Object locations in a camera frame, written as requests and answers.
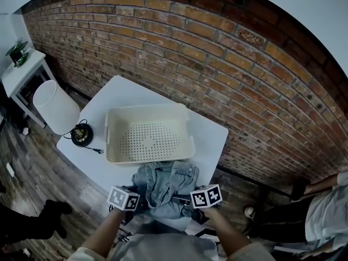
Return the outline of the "light blue denim garment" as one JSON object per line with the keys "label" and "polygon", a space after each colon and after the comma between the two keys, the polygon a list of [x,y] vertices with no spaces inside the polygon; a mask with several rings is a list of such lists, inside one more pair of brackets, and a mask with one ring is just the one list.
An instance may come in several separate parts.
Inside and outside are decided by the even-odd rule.
{"label": "light blue denim garment", "polygon": [[196,189],[199,168],[182,161],[159,161],[146,163],[132,177],[145,208],[137,212],[156,219],[180,219],[191,217],[189,208],[173,202],[176,195],[190,195]]}

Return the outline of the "white side table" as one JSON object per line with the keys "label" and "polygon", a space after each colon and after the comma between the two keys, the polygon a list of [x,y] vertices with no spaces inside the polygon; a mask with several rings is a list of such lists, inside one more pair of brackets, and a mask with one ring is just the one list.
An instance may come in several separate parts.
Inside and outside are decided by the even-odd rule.
{"label": "white side table", "polygon": [[45,128],[46,124],[36,117],[29,109],[28,102],[20,95],[20,90],[25,86],[37,70],[43,69],[51,80],[56,80],[51,69],[46,62],[46,55],[38,50],[29,48],[28,58],[20,67],[14,67],[10,64],[1,75],[1,81],[5,92],[32,120],[34,120],[41,128]]}

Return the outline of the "person's left forearm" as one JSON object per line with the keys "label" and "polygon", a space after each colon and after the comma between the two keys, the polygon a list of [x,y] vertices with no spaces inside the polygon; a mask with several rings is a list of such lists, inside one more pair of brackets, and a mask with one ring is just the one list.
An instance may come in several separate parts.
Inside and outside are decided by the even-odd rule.
{"label": "person's left forearm", "polygon": [[125,217],[125,213],[119,209],[113,209],[93,234],[83,242],[82,247],[88,248],[100,256],[107,258],[121,222]]}

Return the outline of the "green tiered tray stand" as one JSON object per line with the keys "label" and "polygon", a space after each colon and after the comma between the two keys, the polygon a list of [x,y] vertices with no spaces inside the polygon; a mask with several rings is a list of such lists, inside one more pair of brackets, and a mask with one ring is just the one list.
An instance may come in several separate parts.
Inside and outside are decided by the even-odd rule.
{"label": "green tiered tray stand", "polygon": [[5,56],[9,56],[14,63],[14,67],[21,66],[28,58],[28,52],[25,52],[24,49],[26,45],[28,44],[28,41],[22,41],[22,39],[18,39],[15,43],[15,45],[10,48]]}

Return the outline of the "white square table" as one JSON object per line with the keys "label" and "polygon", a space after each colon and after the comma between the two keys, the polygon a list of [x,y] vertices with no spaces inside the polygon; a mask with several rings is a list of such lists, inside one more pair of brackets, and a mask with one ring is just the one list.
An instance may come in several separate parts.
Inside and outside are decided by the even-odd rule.
{"label": "white square table", "polygon": [[[115,165],[106,159],[105,117],[109,110],[138,105],[171,104],[174,101],[121,76],[113,77],[84,107],[80,114],[92,127],[94,138],[87,148],[61,138],[59,151],[105,191],[111,186],[131,185],[141,164]],[[199,168],[197,185],[208,185],[227,140],[227,128],[189,110],[188,132],[193,136],[195,154],[183,159]]]}

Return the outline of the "cream perforated plastic basket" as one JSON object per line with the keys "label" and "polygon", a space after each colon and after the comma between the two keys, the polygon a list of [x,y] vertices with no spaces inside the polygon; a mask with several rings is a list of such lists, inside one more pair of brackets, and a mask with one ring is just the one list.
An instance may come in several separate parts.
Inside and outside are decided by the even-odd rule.
{"label": "cream perforated plastic basket", "polygon": [[105,117],[106,159],[115,165],[189,159],[189,110],[179,103],[111,109]]}

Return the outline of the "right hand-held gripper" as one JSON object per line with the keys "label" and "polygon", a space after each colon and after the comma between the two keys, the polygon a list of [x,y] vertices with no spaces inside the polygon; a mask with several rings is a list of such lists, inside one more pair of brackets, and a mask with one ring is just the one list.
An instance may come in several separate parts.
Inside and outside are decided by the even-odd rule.
{"label": "right hand-held gripper", "polygon": [[212,184],[201,186],[192,191],[190,195],[174,195],[174,203],[184,206],[191,218],[199,224],[206,223],[209,219],[201,209],[217,206],[222,201],[220,186]]}

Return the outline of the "person's right forearm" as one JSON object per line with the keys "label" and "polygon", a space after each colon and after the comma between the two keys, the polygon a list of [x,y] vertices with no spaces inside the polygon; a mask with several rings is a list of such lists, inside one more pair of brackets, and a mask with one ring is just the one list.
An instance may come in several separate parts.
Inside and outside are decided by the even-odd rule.
{"label": "person's right forearm", "polygon": [[203,208],[202,211],[212,221],[217,237],[228,257],[251,243],[218,209]]}

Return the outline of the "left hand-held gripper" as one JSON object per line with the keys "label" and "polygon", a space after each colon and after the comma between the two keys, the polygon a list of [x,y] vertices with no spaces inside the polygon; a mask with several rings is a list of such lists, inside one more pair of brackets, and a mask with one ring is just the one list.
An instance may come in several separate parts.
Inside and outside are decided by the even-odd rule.
{"label": "left hand-held gripper", "polygon": [[126,225],[132,221],[136,215],[148,211],[148,204],[145,192],[138,186],[111,186],[107,198],[109,212],[118,209],[125,212],[122,224]]}

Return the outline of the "table lamp with white shade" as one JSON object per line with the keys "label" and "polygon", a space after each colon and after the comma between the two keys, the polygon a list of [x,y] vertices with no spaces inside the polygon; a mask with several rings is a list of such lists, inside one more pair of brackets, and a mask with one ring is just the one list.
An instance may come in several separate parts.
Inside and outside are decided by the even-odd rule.
{"label": "table lamp with white shade", "polygon": [[42,83],[33,96],[33,103],[50,129],[78,147],[88,147],[94,133],[80,119],[79,105],[54,80]]}

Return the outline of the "person's light shirt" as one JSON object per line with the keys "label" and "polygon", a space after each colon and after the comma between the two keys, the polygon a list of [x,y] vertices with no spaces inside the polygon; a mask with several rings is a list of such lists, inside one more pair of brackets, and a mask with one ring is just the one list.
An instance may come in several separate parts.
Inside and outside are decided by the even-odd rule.
{"label": "person's light shirt", "polygon": [[80,247],[68,261],[219,261],[212,240],[178,233],[136,234],[115,247],[110,260]]}

